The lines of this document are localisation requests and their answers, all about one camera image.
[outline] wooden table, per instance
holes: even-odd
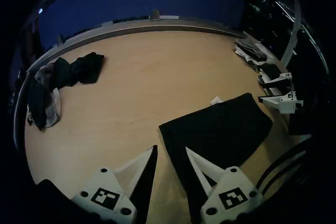
[[[119,167],[158,145],[148,223],[189,223],[187,198],[158,126],[250,92],[264,95],[250,69],[233,52],[234,39],[200,32],[146,32],[94,42],[62,57],[73,62],[92,51],[106,56],[95,84],[60,90],[61,120],[45,132],[26,124],[26,153],[36,183],[50,179],[72,198],[100,167]],[[269,136],[241,166],[256,184],[293,144],[274,111]],[[281,184],[272,186],[269,197]]]

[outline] black garment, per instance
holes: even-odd
[[[78,81],[83,84],[95,83],[102,68],[104,55],[90,53],[85,57],[76,59],[69,64],[65,59],[59,58],[53,67],[45,67],[40,74],[32,78],[28,90],[28,105],[35,125],[42,130],[46,125],[46,107],[52,102],[50,93],[55,88],[71,87]]]
[[[45,108],[52,102],[49,91],[32,78],[28,90],[28,105],[36,127],[42,130],[45,126],[47,115]]]
[[[262,69],[263,72],[270,77],[271,80],[274,80],[279,77],[281,74],[281,71],[276,65],[273,64],[263,64],[261,66],[258,66],[258,69]]]
[[[200,223],[207,196],[188,159],[187,146],[225,169],[242,165],[267,137],[272,121],[250,93],[159,126],[166,150],[186,191],[192,223]]]
[[[59,58],[54,63],[53,87],[71,87],[77,82],[83,84],[96,83],[102,69],[104,55],[90,53],[85,57],[76,59],[69,64],[65,59]]]

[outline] blue partition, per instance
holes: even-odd
[[[153,9],[175,15],[238,26],[243,0],[57,0],[39,18],[42,45],[49,48],[58,35],[73,36],[103,22],[147,16]]]

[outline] paper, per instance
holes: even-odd
[[[218,96],[216,96],[211,102],[210,102],[210,104],[211,105],[215,105],[215,104],[217,104],[217,103],[222,103],[223,101],[218,97]]]

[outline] pile of clothes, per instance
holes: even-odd
[[[256,67],[265,63],[274,64],[274,57],[267,53],[262,44],[254,44],[248,38],[236,39],[234,43],[235,53],[243,57],[252,69],[256,70]]]
[[[29,83],[27,121],[40,130],[51,127],[60,119],[59,89],[71,87],[77,82],[92,84],[97,82],[104,55],[92,52],[69,64],[58,58],[54,63],[41,67]]]

